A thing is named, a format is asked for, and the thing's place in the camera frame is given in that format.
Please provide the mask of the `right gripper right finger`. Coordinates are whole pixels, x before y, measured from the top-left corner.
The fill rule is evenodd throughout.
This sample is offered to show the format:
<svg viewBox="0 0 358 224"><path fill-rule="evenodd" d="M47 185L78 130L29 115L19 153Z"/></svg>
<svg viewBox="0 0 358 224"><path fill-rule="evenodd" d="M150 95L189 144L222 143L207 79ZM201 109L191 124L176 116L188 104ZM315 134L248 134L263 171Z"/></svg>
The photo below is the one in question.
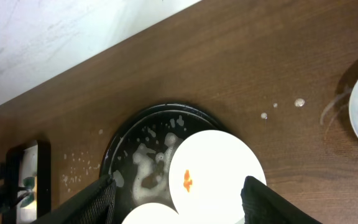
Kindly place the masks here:
<svg viewBox="0 0 358 224"><path fill-rule="evenodd" d="M246 224L321 224L253 176L241 190Z"/></svg>

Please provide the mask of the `white plate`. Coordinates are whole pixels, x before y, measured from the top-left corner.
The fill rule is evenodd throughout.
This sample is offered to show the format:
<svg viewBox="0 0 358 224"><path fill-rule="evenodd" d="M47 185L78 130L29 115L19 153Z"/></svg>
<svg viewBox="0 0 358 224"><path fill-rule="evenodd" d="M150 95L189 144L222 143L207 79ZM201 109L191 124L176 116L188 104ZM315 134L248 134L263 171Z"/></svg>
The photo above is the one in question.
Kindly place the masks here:
<svg viewBox="0 0 358 224"><path fill-rule="evenodd" d="M183 223L243 223L246 177L266 182L262 166L239 138L217 130L186 138L173 155L170 194Z"/></svg>

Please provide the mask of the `green yellow sponge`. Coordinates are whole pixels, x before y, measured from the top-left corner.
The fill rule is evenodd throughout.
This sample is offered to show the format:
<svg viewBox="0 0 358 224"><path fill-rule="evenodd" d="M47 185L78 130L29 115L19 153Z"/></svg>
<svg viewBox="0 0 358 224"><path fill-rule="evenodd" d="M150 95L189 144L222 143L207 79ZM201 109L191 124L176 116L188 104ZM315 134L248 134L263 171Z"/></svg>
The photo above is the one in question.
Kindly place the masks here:
<svg viewBox="0 0 358 224"><path fill-rule="evenodd" d="M20 187L21 191L25 191L21 195L20 208L29 206L35 200L35 177L26 177L23 180L23 186Z"/></svg>

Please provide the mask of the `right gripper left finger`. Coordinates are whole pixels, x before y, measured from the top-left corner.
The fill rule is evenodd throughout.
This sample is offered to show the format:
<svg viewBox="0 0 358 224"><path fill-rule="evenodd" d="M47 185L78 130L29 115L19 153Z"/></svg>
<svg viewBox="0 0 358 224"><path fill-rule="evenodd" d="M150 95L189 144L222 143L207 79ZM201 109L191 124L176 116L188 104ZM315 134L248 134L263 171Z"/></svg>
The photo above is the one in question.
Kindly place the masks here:
<svg viewBox="0 0 358 224"><path fill-rule="evenodd" d="M114 223L115 196L116 181L112 175L104 175L35 223Z"/></svg>

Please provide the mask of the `pink-white plate front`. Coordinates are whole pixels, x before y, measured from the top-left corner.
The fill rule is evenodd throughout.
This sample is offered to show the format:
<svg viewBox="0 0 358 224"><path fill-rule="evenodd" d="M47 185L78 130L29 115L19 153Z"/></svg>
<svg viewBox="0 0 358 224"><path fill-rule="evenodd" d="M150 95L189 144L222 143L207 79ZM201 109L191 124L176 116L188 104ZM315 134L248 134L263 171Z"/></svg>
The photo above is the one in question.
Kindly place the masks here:
<svg viewBox="0 0 358 224"><path fill-rule="evenodd" d="M133 209L122 224L179 224L181 218L172 208L161 203L145 203Z"/></svg>

